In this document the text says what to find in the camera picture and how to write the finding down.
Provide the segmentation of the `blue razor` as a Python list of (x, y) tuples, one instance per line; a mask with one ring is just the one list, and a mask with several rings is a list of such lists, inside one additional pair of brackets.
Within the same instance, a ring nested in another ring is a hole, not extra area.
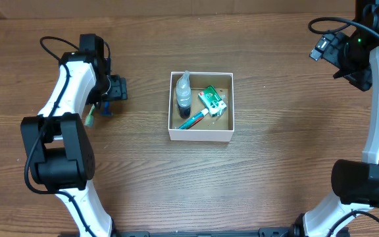
[(103, 108), (100, 110), (100, 115), (104, 117), (111, 117), (113, 116), (113, 113), (110, 110), (110, 102), (105, 101), (103, 104)]

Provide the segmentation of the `clear bottle dark liquid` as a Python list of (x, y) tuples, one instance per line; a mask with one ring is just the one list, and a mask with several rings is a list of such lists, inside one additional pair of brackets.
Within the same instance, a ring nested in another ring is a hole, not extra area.
[(181, 118), (187, 119), (191, 114), (191, 88), (190, 88), (190, 72), (185, 71), (176, 83), (176, 101), (178, 104), (178, 113)]

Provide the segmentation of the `red green toothpaste tube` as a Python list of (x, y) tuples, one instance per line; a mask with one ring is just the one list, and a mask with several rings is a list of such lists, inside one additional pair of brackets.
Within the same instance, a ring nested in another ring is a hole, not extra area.
[(187, 130), (190, 129), (192, 126), (197, 124), (200, 120), (203, 120), (204, 117), (209, 113), (208, 108), (205, 108), (198, 112), (196, 115), (185, 121), (181, 126), (178, 127), (179, 130)]

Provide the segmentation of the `green soap bar packet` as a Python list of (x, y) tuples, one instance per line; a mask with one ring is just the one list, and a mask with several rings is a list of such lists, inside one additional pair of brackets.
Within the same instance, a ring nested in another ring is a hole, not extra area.
[(212, 117), (220, 117), (227, 109), (227, 104), (219, 96), (214, 86), (208, 86), (199, 92), (198, 98), (209, 110), (209, 114)]

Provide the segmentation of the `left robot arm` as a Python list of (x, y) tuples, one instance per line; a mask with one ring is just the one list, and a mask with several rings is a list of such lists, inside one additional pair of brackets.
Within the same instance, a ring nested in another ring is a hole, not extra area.
[(94, 117), (82, 113), (86, 105), (108, 113), (110, 102), (126, 100), (126, 80), (112, 74), (109, 44), (96, 34), (82, 34), (74, 50), (56, 60), (59, 78), (51, 97), (20, 124), (25, 185), (35, 194), (59, 198), (79, 236), (118, 236), (93, 183), (95, 155), (85, 127)]

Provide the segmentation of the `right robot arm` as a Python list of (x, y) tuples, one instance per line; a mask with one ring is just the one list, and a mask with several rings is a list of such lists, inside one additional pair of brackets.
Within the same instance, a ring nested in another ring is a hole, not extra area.
[(334, 78), (343, 77), (363, 92), (372, 90), (368, 138), (360, 161), (335, 162), (331, 192), (298, 216), (287, 236), (349, 236), (346, 225), (379, 208), (379, 1), (356, 1), (353, 20), (330, 21), (343, 25), (320, 31), (310, 57), (338, 68)]

